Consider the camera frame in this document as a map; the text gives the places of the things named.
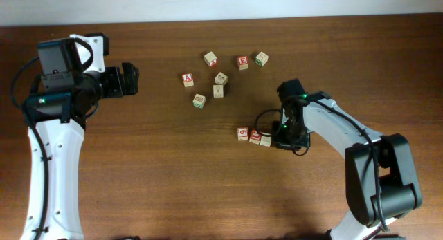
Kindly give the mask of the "red 9 wooden block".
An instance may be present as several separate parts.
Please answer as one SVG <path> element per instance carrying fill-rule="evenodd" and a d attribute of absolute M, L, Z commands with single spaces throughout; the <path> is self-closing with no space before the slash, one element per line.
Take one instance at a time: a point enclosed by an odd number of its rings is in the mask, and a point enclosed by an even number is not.
<path fill-rule="evenodd" d="M 248 140 L 249 138 L 249 130 L 248 127 L 239 127 L 237 129 L 237 139 L 239 141 Z"/>

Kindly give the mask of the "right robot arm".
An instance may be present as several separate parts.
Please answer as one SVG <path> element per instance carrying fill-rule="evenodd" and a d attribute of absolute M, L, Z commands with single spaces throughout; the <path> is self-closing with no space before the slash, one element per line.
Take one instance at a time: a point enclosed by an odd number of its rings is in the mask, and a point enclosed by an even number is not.
<path fill-rule="evenodd" d="M 273 123 L 276 148 L 306 154 L 317 133 L 345 160 L 349 210 L 326 239 L 373 239 L 389 224 L 422 205 L 412 151 L 399 133 L 384 135 L 342 110 L 323 91 L 308 93 L 299 80 L 277 88 L 280 119 Z"/>

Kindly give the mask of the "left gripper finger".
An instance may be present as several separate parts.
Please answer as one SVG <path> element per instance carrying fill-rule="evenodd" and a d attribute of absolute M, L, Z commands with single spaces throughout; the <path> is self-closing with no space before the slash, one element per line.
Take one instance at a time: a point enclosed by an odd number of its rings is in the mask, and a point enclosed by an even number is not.
<path fill-rule="evenodd" d="M 126 82 L 137 82 L 139 79 L 139 69 L 132 63 L 123 62 L 123 76 Z"/>
<path fill-rule="evenodd" d="M 123 89 L 123 95 L 136 95 L 138 93 L 138 82 L 128 82 Z"/>

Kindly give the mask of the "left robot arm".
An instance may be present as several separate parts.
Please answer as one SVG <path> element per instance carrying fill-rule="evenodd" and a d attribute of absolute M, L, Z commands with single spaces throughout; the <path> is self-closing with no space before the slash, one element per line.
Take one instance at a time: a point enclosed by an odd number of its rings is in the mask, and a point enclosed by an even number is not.
<path fill-rule="evenodd" d="M 42 73 L 19 104 L 28 125 L 30 193 L 22 239 L 83 239 L 78 204 L 79 159 L 87 120 L 98 102 L 138 92 L 129 62 L 106 67 L 109 38 L 71 34 L 37 45 Z"/>

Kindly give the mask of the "Z wooden block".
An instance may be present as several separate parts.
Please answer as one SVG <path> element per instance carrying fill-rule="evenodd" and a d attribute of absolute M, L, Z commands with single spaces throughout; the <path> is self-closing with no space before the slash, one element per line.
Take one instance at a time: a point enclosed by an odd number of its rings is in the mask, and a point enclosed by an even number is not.
<path fill-rule="evenodd" d="M 261 136 L 260 145 L 265 147 L 270 147 L 272 143 L 272 137 L 271 136 Z"/>

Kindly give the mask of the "red U wooden block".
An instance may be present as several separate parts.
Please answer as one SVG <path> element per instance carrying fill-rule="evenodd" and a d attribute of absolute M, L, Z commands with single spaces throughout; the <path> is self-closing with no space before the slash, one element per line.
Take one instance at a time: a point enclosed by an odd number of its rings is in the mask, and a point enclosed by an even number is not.
<path fill-rule="evenodd" d="M 252 131 L 251 131 L 251 133 L 250 133 L 250 136 L 249 136 L 249 142 L 250 143 L 253 143 L 253 144 L 257 144 L 257 145 L 259 145 L 260 144 L 260 142 L 261 142 L 261 139 L 262 139 L 262 135 L 258 132 L 258 131 L 256 131 L 255 129 L 253 129 Z"/>

